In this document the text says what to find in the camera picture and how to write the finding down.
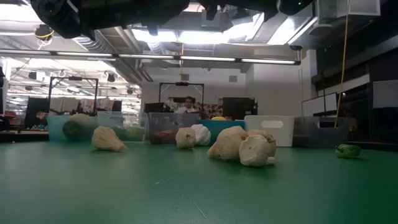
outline table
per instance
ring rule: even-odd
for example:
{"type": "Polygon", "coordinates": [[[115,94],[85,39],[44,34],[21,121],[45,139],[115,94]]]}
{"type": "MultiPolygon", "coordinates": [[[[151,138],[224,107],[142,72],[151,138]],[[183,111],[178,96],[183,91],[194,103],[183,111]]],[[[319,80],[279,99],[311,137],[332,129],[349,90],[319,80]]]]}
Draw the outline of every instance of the table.
{"type": "Polygon", "coordinates": [[[207,147],[0,144],[0,223],[398,223],[398,154],[278,148],[275,167],[207,147]]]}

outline green tabletop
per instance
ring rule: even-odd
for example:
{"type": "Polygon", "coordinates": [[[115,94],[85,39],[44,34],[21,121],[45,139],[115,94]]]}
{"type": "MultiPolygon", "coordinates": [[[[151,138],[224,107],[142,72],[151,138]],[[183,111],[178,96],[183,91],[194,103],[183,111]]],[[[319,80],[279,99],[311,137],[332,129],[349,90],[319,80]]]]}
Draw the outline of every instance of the green tabletop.
{"type": "Polygon", "coordinates": [[[207,148],[0,144],[0,223],[398,223],[398,153],[278,148],[275,167],[207,148]]]}

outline plastic bin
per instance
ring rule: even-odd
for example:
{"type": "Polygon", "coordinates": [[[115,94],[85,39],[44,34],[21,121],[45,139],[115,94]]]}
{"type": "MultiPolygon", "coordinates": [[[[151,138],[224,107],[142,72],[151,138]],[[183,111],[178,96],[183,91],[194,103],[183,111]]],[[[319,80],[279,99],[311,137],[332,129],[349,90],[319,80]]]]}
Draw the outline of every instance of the plastic bin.
{"type": "Polygon", "coordinates": [[[347,142],[353,118],[301,117],[295,118],[293,146],[335,147],[347,142]]]}
{"type": "Polygon", "coordinates": [[[99,111],[98,126],[112,128],[121,141],[145,141],[149,135],[148,115],[99,111]]]}
{"type": "Polygon", "coordinates": [[[212,120],[201,120],[200,124],[207,127],[211,133],[211,139],[209,146],[213,145],[216,142],[217,137],[222,130],[226,128],[231,128],[233,126],[240,126],[245,129],[244,121],[212,121],[212,120]]]}
{"type": "Polygon", "coordinates": [[[292,116],[266,116],[247,115],[244,117],[246,130],[263,130],[272,134],[276,146],[292,147],[294,117],[292,116]]]}
{"type": "Polygon", "coordinates": [[[151,144],[176,144],[179,128],[190,128],[199,123],[198,114],[149,113],[149,140],[151,144]]]}
{"type": "Polygon", "coordinates": [[[49,126],[50,141],[83,141],[90,142],[93,137],[94,130],[98,127],[97,117],[89,117],[85,123],[69,126],[69,130],[74,132],[73,137],[65,135],[65,125],[71,118],[70,115],[49,115],[47,123],[49,126]]]}

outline white box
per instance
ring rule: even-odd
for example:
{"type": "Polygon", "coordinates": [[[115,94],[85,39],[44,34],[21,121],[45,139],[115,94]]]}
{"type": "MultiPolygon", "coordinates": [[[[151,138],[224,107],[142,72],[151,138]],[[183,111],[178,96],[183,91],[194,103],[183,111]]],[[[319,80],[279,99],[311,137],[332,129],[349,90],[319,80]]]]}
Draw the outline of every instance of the white box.
{"type": "Polygon", "coordinates": [[[244,117],[246,130],[263,130],[272,134],[276,146],[292,147],[294,117],[293,116],[266,116],[247,115],[244,117]]]}

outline man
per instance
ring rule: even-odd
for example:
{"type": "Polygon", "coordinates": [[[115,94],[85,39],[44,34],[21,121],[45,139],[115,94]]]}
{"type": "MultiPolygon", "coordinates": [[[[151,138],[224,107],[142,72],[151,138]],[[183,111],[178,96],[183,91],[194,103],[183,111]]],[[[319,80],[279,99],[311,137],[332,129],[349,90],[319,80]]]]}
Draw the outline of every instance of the man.
{"type": "Polygon", "coordinates": [[[185,97],[184,106],[179,108],[175,113],[194,113],[196,110],[192,107],[194,99],[191,96],[185,97]]]}

